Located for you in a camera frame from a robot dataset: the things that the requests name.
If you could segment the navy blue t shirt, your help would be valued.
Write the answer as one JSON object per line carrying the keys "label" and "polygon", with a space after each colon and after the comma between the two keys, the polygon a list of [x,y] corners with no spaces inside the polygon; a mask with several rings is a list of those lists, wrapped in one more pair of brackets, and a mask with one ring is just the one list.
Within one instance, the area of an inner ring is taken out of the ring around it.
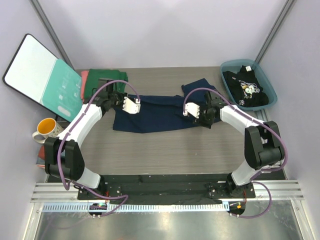
{"label": "navy blue t shirt", "polygon": [[129,114],[121,109],[115,110],[112,129],[120,132],[145,134],[197,127],[194,117],[183,115],[185,97],[197,88],[216,89],[215,86],[202,78],[182,85],[183,96],[142,95],[139,113]]}

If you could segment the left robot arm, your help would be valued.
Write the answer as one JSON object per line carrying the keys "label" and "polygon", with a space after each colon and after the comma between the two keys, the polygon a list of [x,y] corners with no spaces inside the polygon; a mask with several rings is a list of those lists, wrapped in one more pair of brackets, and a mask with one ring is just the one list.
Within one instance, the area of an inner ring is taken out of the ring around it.
{"label": "left robot arm", "polygon": [[100,200],[107,192],[102,175],[89,170],[81,152],[81,146],[93,126],[112,108],[122,110],[127,80],[100,78],[84,98],[77,116],[57,136],[44,142],[44,169],[46,174],[61,180],[66,190],[70,184],[89,192]]}

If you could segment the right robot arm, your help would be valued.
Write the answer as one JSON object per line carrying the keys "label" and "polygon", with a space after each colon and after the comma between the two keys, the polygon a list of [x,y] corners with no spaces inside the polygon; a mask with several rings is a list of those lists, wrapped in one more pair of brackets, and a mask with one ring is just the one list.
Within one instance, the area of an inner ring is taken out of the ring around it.
{"label": "right robot arm", "polygon": [[244,161],[225,182],[225,192],[239,198],[263,171],[269,171],[280,161],[286,162],[288,151],[274,121],[262,121],[225,100],[216,91],[205,93],[205,104],[188,102],[183,107],[185,116],[194,117],[195,123],[211,128],[215,121],[229,124],[244,137]]}

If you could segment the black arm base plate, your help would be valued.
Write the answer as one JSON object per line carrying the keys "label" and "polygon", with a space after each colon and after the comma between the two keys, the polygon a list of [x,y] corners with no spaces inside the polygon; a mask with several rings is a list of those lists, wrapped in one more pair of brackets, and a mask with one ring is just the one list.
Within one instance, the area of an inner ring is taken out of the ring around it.
{"label": "black arm base plate", "polygon": [[128,204],[186,205],[218,199],[253,199],[252,183],[244,187],[227,184],[231,176],[222,174],[141,174],[104,175],[105,185],[99,194],[108,197],[128,195]]}

